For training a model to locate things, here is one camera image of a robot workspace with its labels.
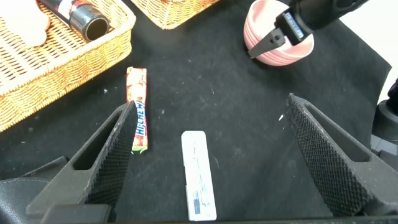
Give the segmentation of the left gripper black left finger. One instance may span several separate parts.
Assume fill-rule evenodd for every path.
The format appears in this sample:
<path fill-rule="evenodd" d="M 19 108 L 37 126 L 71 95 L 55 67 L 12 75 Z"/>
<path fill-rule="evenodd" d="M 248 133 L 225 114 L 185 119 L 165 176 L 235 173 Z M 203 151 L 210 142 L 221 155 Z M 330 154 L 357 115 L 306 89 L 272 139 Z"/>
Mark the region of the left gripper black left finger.
<path fill-rule="evenodd" d="M 114 208 L 129 167 L 136 127 L 135 103 L 116 108 L 31 201 L 27 214 L 41 217 L 55 205 L 106 204 Z"/>

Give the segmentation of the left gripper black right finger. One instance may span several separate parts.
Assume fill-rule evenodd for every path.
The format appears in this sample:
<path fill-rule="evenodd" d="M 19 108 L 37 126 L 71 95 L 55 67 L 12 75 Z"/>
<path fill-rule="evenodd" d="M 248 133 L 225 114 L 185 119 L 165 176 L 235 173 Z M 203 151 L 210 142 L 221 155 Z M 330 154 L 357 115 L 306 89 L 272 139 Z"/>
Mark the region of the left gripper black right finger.
<path fill-rule="evenodd" d="M 289 94 L 285 116 L 334 216 L 397 214 L 396 170 L 303 98 Z"/>

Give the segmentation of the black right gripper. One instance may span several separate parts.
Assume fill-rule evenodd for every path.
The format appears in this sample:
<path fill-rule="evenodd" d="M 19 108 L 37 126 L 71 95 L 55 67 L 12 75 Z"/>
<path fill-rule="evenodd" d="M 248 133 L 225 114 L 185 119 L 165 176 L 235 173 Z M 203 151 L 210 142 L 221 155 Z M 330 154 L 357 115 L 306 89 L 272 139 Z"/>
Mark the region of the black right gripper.
<path fill-rule="evenodd" d="M 275 19 L 275 29 L 271 30 L 252 49 L 251 58 L 279 48 L 285 44 L 285 37 L 292 45 L 303 42 L 316 30 L 342 16 L 342 7 L 337 0 L 293 0 L 289 8 Z"/>

